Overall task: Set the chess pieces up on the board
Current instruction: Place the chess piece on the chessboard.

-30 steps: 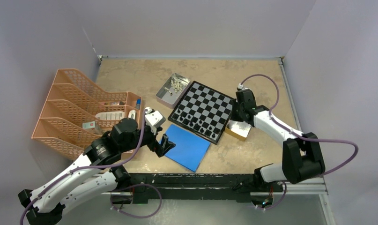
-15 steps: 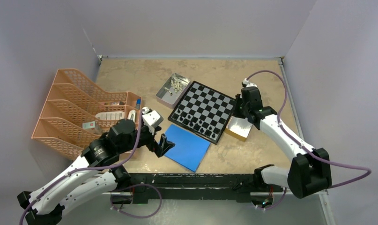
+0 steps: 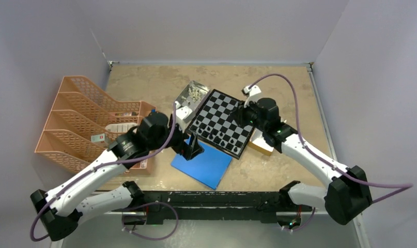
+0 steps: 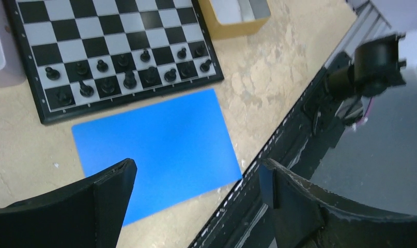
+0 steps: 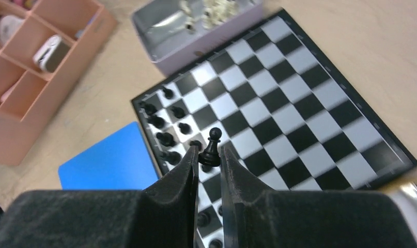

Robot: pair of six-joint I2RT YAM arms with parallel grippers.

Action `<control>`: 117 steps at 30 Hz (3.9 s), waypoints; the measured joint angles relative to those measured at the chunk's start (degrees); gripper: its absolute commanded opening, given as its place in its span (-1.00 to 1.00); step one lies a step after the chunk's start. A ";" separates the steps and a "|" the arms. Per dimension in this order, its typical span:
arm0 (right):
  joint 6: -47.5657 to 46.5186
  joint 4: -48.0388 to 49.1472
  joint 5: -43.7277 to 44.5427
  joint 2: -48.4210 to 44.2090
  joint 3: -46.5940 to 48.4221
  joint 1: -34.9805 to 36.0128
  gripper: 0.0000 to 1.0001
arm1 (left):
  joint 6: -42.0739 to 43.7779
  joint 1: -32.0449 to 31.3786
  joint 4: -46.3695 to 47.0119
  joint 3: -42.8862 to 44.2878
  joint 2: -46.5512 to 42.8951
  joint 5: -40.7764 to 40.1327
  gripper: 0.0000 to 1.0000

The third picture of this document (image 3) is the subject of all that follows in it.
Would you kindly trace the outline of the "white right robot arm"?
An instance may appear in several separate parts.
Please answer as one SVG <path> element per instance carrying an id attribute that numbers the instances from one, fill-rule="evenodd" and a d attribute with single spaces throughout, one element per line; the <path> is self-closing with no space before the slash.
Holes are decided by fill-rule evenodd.
<path id="1" fill-rule="evenodd" d="M 261 131 L 266 144 L 297 161 L 323 184 L 320 188 L 293 181 L 284 186 L 279 191 L 283 209 L 299 205 L 324 209 L 335 222 L 346 225 L 373 204 L 365 171 L 334 161 L 307 143 L 299 130 L 281 120 L 275 100 L 262 98 L 249 106 L 241 102 L 231 116 L 238 126 Z"/>

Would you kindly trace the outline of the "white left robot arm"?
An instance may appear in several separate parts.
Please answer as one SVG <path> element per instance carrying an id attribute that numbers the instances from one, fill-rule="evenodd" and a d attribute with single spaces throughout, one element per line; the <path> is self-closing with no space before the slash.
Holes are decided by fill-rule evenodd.
<path id="1" fill-rule="evenodd" d="M 73 233 L 80 224 L 103 213 L 146 209 L 150 203 L 134 181 L 126 181 L 107 193 L 95 196 L 92 193 L 165 148 L 171 148 L 187 161 L 204 152 L 196 134 L 185 133 L 185 123 L 176 112 L 170 117 L 151 112 L 68 181 L 47 192 L 36 190 L 31 194 L 37 216 L 30 227 L 30 239 L 34 242 L 46 238 L 58 241 Z"/>

